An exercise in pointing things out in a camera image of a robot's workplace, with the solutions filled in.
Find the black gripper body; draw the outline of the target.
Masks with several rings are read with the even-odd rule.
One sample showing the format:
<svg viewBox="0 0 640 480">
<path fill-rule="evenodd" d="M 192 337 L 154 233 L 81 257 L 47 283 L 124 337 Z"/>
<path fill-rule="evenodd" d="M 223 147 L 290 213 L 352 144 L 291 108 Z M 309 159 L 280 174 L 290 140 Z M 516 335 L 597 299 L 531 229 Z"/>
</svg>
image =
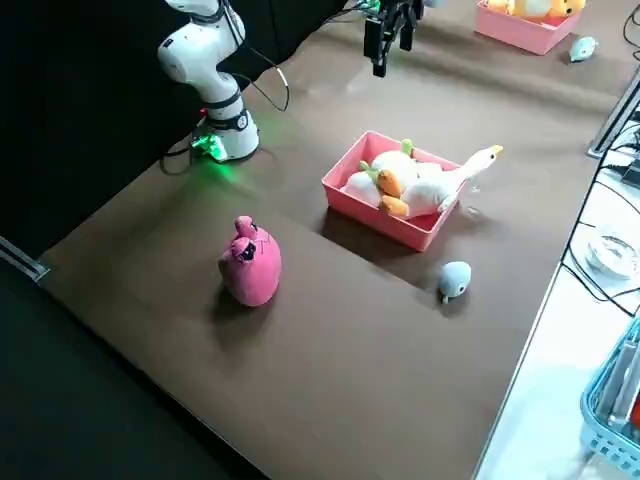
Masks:
<svg viewBox="0 0 640 480">
<path fill-rule="evenodd" d="M 420 20 L 423 17 L 422 0 L 380 0 L 377 17 L 380 20 L 390 21 L 397 15 L 404 15 L 411 20 Z"/>
</svg>

